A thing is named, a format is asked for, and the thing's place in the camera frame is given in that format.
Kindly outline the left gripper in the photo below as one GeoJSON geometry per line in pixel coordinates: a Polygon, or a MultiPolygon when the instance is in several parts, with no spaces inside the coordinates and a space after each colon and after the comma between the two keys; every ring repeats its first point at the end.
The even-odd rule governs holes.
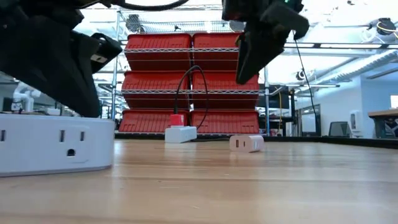
{"type": "Polygon", "coordinates": [[[49,95],[79,115],[97,118],[93,74],[101,70],[101,34],[77,32],[81,6],[1,6],[1,71],[49,81],[49,95]]]}

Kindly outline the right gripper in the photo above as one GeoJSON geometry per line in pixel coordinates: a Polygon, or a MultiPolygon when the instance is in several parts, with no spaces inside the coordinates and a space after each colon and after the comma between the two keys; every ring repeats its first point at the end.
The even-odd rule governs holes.
{"type": "Polygon", "coordinates": [[[302,0],[243,0],[245,30],[239,35],[236,83],[246,84],[284,51],[290,31],[294,40],[304,37],[310,27],[300,15],[302,0]]]}

